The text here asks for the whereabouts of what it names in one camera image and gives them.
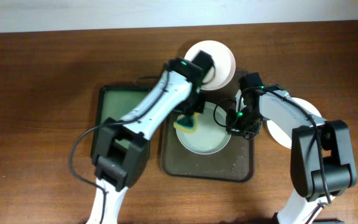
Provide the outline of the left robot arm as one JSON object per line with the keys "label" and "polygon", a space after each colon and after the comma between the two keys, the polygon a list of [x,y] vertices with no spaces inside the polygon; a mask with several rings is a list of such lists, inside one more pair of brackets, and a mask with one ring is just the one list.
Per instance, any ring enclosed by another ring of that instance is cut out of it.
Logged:
{"label": "left robot arm", "polygon": [[204,108],[200,88],[212,68],[210,56],[169,61],[158,83],[132,111],[119,121],[108,118],[95,127],[98,135],[91,158],[97,190],[88,223],[117,223],[124,196],[149,159],[150,138],[172,111],[182,115],[175,128],[195,131]]}

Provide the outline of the green yellow sponge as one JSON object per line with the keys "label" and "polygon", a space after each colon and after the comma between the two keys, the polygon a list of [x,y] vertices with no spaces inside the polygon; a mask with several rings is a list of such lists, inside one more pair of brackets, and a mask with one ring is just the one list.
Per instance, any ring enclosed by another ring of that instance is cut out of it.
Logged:
{"label": "green yellow sponge", "polygon": [[173,123],[173,127],[183,133],[192,134],[198,127],[198,117],[200,113],[194,113],[191,116],[180,114],[177,120]]}

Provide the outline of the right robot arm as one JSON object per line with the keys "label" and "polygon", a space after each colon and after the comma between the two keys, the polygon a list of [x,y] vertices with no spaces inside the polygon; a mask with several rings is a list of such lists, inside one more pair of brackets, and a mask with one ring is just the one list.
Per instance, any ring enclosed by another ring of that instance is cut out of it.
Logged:
{"label": "right robot arm", "polygon": [[294,187],[274,223],[313,223],[357,182],[348,125],[312,114],[278,85],[241,88],[237,108],[227,116],[231,134],[255,135],[261,121],[273,121],[291,139],[290,176]]}

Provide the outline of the cream white plate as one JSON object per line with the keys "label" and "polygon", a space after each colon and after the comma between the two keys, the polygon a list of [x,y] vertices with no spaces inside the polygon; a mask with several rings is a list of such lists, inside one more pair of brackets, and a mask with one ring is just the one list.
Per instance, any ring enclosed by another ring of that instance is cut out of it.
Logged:
{"label": "cream white plate", "polygon": [[[312,114],[321,117],[321,113],[310,102],[308,102],[308,101],[306,101],[304,99],[301,99],[301,98],[293,98],[293,100],[296,103],[298,103],[300,106],[302,106],[305,109],[307,109]],[[286,147],[288,149],[291,149],[291,139],[290,139],[290,137],[277,124],[275,124],[271,120],[268,120],[266,122],[266,125],[267,125],[267,129],[268,129],[271,137],[273,137],[273,139],[276,142],[278,142],[281,146],[284,146],[284,147]]]}

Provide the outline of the pale blue white plate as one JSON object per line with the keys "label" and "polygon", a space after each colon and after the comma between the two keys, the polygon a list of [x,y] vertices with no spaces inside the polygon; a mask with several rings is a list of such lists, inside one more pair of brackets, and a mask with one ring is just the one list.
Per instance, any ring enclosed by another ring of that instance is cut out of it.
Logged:
{"label": "pale blue white plate", "polygon": [[214,154],[229,142],[231,136],[213,119],[215,107],[214,103],[205,103],[204,112],[198,116],[198,126],[193,133],[177,131],[179,141],[189,151],[204,155]]}

